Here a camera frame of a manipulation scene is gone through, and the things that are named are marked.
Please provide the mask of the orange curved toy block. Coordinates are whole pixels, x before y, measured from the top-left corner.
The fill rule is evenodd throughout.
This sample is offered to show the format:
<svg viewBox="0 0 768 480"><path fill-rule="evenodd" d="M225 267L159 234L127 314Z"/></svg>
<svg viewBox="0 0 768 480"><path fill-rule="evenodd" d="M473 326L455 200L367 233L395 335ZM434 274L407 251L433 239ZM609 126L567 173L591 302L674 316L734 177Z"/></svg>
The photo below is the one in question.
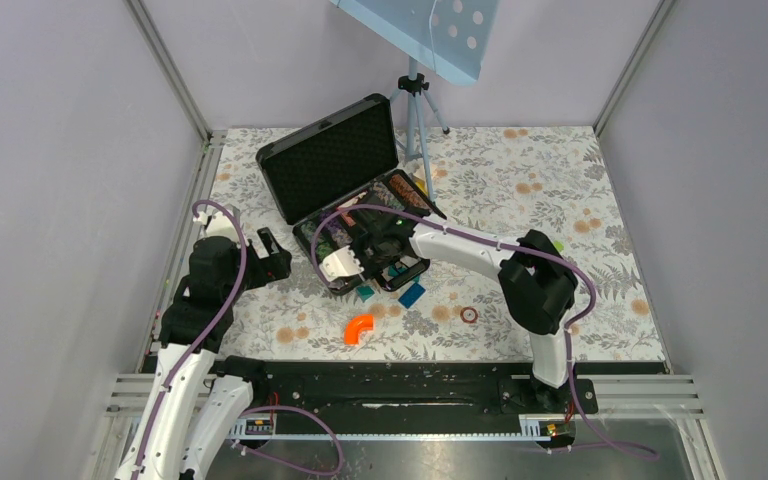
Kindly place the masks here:
<svg viewBox="0 0 768 480"><path fill-rule="evenodd" d="M360 343L361 337L373 331L375 328L375 317L372 314L362 314L351 319L343 332L343 341L345 345L355 346Z"/></svg>

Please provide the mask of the black poker set case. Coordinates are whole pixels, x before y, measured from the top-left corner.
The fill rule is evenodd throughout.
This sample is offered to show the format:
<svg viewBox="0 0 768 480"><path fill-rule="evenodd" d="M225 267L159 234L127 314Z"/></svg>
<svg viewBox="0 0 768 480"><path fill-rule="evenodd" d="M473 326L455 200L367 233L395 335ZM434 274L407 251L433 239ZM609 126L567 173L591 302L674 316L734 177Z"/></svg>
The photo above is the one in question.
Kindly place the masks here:
<svg viewBox="0 0 768 480"><path fill-rule="evenodd" d="M261 147L256 162L281 216L315 267L340 249L322 232L330 220L340 220L352 242L357 237L357 227L347 228L338 209L377 205L419 210L404 205L387 185L394 173L405 175L422 191L431 212L439 211L410 175L400 169L390 101L380 93L370 94ZM345 295L368 280L388 292L403 286L395 289L388 284L389 279L367 279L362 273L326 281L325 286L334 295Z"/></svg>

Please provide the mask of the red poker chip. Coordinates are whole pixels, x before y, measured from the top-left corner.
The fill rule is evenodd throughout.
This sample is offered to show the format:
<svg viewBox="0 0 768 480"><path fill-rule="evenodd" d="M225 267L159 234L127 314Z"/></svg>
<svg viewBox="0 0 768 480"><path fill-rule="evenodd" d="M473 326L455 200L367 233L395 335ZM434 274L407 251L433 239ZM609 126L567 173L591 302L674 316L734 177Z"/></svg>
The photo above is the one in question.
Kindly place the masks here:
<svg viewBox="0 0 768 480"><path fill-rule="evenodd" d="M459 316L461 320L466 324L475 324L479 317L478 311L473 307L462 308Z"/></svg>

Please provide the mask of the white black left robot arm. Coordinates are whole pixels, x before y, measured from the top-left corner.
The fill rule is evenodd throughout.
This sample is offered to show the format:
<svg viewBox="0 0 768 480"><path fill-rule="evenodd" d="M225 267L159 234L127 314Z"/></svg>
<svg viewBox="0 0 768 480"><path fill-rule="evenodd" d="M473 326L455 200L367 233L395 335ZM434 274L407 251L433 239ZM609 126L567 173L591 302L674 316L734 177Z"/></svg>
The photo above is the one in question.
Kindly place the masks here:
<svg viewBox="0 0 768 480"><path fill-rule="evenodd" d="M257 235L264 258L251 241L238 243L225 235L194 244L189 271L161 318L152 389L115 478L203 479L237 415L269 401L271 387L264 378L225 373L214 383L211 399L196 405L241 294L291 273L290 252L269 229Z"/></svg>

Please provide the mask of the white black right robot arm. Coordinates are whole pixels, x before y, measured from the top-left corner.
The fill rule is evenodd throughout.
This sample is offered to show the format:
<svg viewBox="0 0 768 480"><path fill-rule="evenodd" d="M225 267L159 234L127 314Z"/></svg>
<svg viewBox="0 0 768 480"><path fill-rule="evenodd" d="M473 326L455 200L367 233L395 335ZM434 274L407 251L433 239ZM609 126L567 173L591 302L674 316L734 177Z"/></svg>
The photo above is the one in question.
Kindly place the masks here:
<svg viewBox="0 0 768 480"><path fill-rule="evenodd" d="M565 406L585 413L576 384L571 328L594 309L596 287L581 268L563 258L547 235L530 230L520 238L501 237L422 209L355 205L346 211L363 230L343 250L353 273L378 272L411 255L496 281L509 316L530 337L537 405L549 412Z"/></svg>

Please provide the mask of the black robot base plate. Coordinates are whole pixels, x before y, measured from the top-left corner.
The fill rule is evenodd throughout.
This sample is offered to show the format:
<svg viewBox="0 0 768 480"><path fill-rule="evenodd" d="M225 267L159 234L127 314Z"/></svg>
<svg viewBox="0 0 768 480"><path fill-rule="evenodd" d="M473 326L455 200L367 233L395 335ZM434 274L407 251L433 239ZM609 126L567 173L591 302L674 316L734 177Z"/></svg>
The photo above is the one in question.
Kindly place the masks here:
<svg viewBox="0 0 768 480"><path fill-rule="evenodd" d="M229 357L211 369L275 401L315 414L344 435L515 434L521 418L563 421L599 407L593 383L545 386L528 363L303 362Z"/></svg>

